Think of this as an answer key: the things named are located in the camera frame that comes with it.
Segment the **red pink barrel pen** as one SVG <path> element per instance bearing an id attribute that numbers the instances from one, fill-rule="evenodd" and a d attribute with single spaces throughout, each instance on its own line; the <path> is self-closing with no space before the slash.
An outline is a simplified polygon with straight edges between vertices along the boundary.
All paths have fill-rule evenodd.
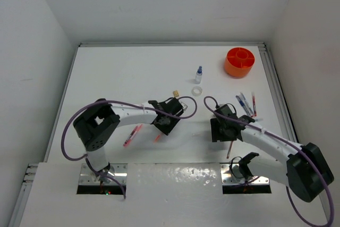
<path id="1" fill-rule="evenodd" d="M 136 133 L 138 132 L 140 126 L 137 125 L 132 132 L 129 134 L 128 138 L 126 139 L 126 141 L 124 142 L 123 146 L 126 147 L 129 145 L 129 143 L 132 141 L 132 139 L 134 138 L 134 136 L 136 135 Z"/>

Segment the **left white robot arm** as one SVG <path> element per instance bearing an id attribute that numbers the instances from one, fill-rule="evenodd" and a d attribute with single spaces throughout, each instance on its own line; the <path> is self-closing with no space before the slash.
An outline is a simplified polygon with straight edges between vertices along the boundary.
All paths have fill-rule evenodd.
<path id="1" fill-rule="evenodd" d="M 150 100 L 136 107 L 104 103 L 85 110 L 74 120 L 73 127 L 84 144 L 90 165 L 95 171 L 100 172 L 108 168 L 109 161 L 104 145 L 116 128 L 133 124 L 151 124 L 168 135 L 185 110 L 185 104 L 176 98 L 160 103 Z"/>

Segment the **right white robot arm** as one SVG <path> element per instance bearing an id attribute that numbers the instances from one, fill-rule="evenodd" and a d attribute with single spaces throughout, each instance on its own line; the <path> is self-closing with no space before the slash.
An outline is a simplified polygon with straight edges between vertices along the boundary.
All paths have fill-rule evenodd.
<path id="1" fill-rule="evenodd" d="M 289 187 L 308 203 L 324 190 L 325 184 L 334 181 L 333 173 L 315 144 L 283 142 L 278 135 L 268 135 L 253 118 L 247 115 L 237 117 L 227 104 L 218 107 L 214 115 L 211 123 L 218 125 L 222 141 L 240 140 L 271 156 L 266 159 L 259 153 L 250 152 L 242 157 L 236 166 L 229 168 L 236 180 L 265 176 Z"/>

